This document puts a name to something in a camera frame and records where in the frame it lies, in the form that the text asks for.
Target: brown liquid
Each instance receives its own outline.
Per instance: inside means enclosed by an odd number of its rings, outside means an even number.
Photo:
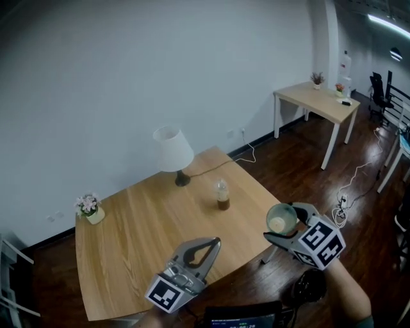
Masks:
[[[218,208],[222,211],[226,211],[230,207],[231,203],[229,202],[229,198],[226,201],[218,201]]]

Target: lamp base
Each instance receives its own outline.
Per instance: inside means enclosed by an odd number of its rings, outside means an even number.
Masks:
[[[191,178],[184,174],[182,170],[177,171],[177,178],[175,179],[175,184],[178,187],[186,186],[191,181]]]

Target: glass bottle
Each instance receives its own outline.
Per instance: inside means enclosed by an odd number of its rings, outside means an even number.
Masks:
[[[217,193],[218,208],[222,211],[227,210],[231,204],[229,203],[229,190],[226,181],[219,179],[215,183],[215,191]]]

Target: small flower pot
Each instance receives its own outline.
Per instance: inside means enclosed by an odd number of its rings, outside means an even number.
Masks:
[[[91,214],[89,217],[86,217],[86,218],[91,224],[97,224],[101,222],[104,217],[105,217],[104,210],[100,207],[97,207],[97,211],[95,211],[93,214]]]

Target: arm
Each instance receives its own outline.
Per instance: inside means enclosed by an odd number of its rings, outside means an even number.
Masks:
[[[133,328],[171,328],[176,321],[178,311],[168,314],[154,306],[150,309]]]
[[[332,314],[358,324],[372,315],[370,299],[338,259],[324,271]]]

